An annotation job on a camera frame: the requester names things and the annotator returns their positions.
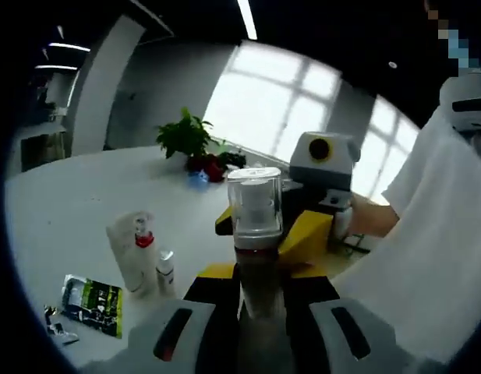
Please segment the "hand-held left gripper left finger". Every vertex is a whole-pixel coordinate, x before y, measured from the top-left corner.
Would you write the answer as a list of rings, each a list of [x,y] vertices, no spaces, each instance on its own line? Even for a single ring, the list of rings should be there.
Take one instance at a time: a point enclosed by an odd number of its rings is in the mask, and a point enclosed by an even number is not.
[[[131,331],[129,372],[237,373],[239,304],[238,265],[208,265]]]

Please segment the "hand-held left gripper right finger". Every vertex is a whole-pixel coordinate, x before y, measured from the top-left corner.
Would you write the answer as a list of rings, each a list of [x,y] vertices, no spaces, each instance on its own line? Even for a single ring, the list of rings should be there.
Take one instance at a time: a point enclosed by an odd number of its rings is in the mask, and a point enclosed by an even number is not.
[[[297,373],[397,373],[391,326],[356,300],[340,298],[322,267],[282,273],[286,326]]]

